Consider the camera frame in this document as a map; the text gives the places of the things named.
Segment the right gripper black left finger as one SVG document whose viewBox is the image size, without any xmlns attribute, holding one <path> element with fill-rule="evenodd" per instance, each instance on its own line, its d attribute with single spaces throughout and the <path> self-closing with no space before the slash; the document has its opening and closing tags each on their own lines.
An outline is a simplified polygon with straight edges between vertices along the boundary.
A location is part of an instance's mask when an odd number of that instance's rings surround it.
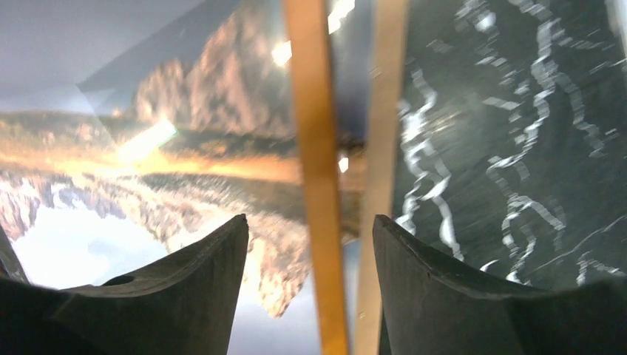
<svg viewBox="0 0 627 355">
<path fill-rule="evenodd" d="M 201 240 L 103 285 L 1 279 L 3 354 L 225 354 L 249 228 L 239 214 Z"/>
</svg>

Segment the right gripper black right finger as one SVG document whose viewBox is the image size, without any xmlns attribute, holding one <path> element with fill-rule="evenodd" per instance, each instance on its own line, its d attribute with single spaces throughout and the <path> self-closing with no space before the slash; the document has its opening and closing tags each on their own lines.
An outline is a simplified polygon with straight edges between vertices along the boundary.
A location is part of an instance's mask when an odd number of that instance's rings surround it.
<svg viewBox="0 0 627 355">
<path fill-rule="evenodd" d="M 546 291 L 479 271 L 388 216 L 373 249 L 393 354 L 624 354 L 626 280 Z"/>
</svg>

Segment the mountain landscape photo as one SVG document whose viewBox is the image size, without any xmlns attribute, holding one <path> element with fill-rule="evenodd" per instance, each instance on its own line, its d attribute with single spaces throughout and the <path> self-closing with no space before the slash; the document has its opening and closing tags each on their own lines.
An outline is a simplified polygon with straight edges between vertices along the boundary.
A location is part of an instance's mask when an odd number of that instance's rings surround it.
<svg viewBox="0 0 627 355">
<path fill-rule="evenodd" d="M 244 214 L 225 354 L 324 354 L 286 1 L 3 1 L 2 278 L 107 281 Z M 323 1 L 332 80 L 357 1 Z M 340 245 L 359 141 L 336 125 Z"/>
</svg>

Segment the wooden picture frame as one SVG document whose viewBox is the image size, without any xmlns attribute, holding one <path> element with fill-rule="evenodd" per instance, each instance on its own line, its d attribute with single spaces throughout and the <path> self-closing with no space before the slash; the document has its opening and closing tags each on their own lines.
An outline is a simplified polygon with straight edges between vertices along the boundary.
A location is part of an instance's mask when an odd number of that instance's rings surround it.
<svg viewBox="0 0 627 355">
<path fill-rule="evenodd" d="M 311 236 L 321 349 L 324 354 L 377 354 L 382 298 L 373 253 L 373 220 L 378 214 L 389 214 L 393 203 L 399 126 L 396 105 L 404 72 L 407 2 L 376 4 L 354 337 L 348 335 L 346 320 L 336 113 L 326 4 L 286 1 L 284 8 L 291 42 L 294 114 Z"/>
</svg>

